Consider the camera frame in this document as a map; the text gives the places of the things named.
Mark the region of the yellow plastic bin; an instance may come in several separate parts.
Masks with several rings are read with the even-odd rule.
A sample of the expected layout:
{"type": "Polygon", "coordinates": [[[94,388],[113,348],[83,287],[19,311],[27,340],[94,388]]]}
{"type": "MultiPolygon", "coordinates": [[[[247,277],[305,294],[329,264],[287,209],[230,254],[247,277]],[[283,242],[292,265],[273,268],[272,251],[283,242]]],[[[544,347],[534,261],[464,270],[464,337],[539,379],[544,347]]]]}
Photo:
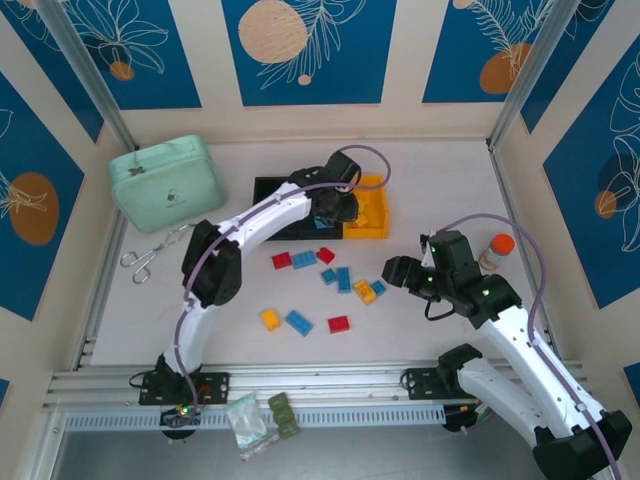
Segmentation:
{"type": "Polygon", "coordinates": [[[359,212],[368,211],[375,217],[375,223],[370,228],[358,228],[354,222],[343,224],[344,239],[386,239],[390,225],[390,210],[387,201],[386,188],[380,187],[374,190],[356,189],[357,191],[369,191],[371,202],[364,209],[359,207],[359,212]]]}

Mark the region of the orange-capped bottle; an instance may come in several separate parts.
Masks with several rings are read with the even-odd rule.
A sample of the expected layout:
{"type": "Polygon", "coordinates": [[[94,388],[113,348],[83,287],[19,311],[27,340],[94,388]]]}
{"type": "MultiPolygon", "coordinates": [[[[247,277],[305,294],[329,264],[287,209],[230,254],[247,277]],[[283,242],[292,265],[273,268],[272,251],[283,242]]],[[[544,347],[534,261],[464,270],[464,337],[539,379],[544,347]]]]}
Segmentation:
{"type": "Polygon", "coordinates": [[[496,270],[513,252],[516,243],[513,237],[500,233],[493,237],[479,257],[479,265],[488,271],[496,270]]]}

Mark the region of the mint green zip case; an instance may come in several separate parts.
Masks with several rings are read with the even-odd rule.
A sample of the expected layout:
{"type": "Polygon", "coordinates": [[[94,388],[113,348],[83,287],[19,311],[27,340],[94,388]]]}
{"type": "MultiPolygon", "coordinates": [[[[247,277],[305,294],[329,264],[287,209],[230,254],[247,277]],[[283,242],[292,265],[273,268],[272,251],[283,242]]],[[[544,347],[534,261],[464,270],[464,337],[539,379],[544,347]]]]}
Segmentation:
{"type": "Polygon", "coordinates": [[[186,135],[121,155],[108,165],[120,211],[138,231],[153,233],[226,202],[204,140],[186,135]]]}

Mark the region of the metal scissor tongs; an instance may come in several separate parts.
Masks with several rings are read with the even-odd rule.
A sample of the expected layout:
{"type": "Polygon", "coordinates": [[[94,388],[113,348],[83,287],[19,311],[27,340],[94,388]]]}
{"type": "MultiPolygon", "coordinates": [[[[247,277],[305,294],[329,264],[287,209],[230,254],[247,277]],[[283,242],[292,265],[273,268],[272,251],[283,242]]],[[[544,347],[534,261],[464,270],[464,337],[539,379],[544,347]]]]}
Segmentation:
{"type": "Polygon", "coordinates": [[[195,228],[195,224],[189,223],[171,230],[164,239],[155,247],[143,253],[129,251],[123,254],[119,260],[119,264],[123,268],[133,268],[131,275],[132,282],[135,285],[142,285],[151,277],[149,265],[167,248],[179,243],[187,234],[195,228]]]}

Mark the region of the clear plastic bag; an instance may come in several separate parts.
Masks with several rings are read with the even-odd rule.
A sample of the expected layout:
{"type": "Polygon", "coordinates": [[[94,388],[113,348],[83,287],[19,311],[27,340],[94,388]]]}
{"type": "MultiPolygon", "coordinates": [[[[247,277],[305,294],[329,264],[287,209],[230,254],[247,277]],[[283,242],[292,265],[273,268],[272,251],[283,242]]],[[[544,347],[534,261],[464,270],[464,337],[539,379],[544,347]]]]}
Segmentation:
{"type": "Polygon", "coordinates": [[[254,393],[227,407],[227,417],[240,449],[248,449],[264,440],[269,432],[254,393]]]}

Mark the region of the small clear packet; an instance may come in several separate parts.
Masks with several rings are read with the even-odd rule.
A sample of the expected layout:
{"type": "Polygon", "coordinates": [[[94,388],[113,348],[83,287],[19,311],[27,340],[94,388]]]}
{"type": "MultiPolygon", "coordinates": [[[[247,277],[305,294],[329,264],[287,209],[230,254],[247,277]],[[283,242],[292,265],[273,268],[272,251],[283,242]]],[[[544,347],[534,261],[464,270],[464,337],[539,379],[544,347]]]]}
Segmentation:
{"type": "Polygon", "coordinates": [[[251,457],[262,453],[264,450],[266,450],[268,447],[275,444],[279,440],[280,436],[278,433],[265,435],[264,437],[253,441],[248,446],[241,447],[240,458],[242,461],[247,461],[251,457]]]}

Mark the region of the aluminium side rail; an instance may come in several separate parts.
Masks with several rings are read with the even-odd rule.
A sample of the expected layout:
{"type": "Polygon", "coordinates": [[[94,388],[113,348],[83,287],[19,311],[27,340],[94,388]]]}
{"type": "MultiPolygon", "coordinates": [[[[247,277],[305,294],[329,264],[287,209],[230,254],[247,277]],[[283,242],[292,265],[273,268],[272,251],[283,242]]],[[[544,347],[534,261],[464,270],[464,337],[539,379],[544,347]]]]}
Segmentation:
{"type": "Polygon", "coordinates": [[[551,297],[549,296],[549,288],[551,286],[551,270],[549,260],[544,254],[541,238],[531,223],[526,219],[524,211],[521,209],[523,204],[516,194],[516,188],[512,185],[507,175],[507,171],[497,153],[497,149],[492,147],[489,141],[487,141],[487,149],[508,218],[520,226],[534,242],[534,244],[532,244],[520,230],[514,229],[519,256],[523,262],[526,278],[533,297],[536,297],[542,280],[542,266],[536,250],[540,251],[540,255],[545,264],[546,287],[544,288],[536,313],[536,320],[542,323],[543,336],[548,340],[552,350],[561,360],[580,363],[581,359],[574,349],[574,344],[568,335],[568,330],[562,324],[560,318],[556,316],[556,312],[550,304],[551,297]]]}
{"type": "Polygon", "coordinates": [[[122,146],[100,150],[101,156],[85,178],[79,205],[74,208],[74,217],[79,220],[72,237],[78,271],[72,277],[76,282],[72,289],[76,310],[72,317],[73,343],[65,362],[68,370],[79,368],[86,341],[97,334],[112,284],[126,220],[112,198],[108,164],[128,151],[122,146]]]}

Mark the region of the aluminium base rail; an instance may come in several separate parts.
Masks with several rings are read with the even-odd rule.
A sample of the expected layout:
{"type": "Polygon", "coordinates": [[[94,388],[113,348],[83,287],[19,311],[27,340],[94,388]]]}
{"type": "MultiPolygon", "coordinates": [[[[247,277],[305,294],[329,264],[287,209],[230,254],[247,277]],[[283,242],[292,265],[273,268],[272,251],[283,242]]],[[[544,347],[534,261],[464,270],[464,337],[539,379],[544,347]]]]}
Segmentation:
{"type": "MultiPolygon", "coordinates": [[[[295,406],[338,407],[407,405],[408,392],[400,377],[409,368],[434,368],[422,362],[346,363],[306,365],[205,365],[202,371],[230,375],[227,399],[233,402],[254,392],[261,404],[285,392],[295,406]]],[[[139,367],[83,367],[53,374],[42,410],[132,411],[141,406],[139,391],[129,378],[139,367]]]]}

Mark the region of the aluminium frame post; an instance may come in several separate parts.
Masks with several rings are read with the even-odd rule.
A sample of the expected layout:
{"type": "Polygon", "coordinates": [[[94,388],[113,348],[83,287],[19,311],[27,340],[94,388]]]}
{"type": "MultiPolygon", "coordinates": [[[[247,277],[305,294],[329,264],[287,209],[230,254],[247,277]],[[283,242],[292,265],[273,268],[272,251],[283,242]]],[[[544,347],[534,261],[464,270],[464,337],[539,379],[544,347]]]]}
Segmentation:
{"type": "Polygon", "coordinates": [[[34,0],[34,4],[51,36],[115,138],[126,151],[135,151],[138,145],[120,113],[117,102],[63,6],[57,0],[34,0]]]}
{"type": "Polygon", "coordinates": [[[554,2],[487,138],[490,154],[494,155],[506,138],[580,2],[581,0],[554,2]]]}

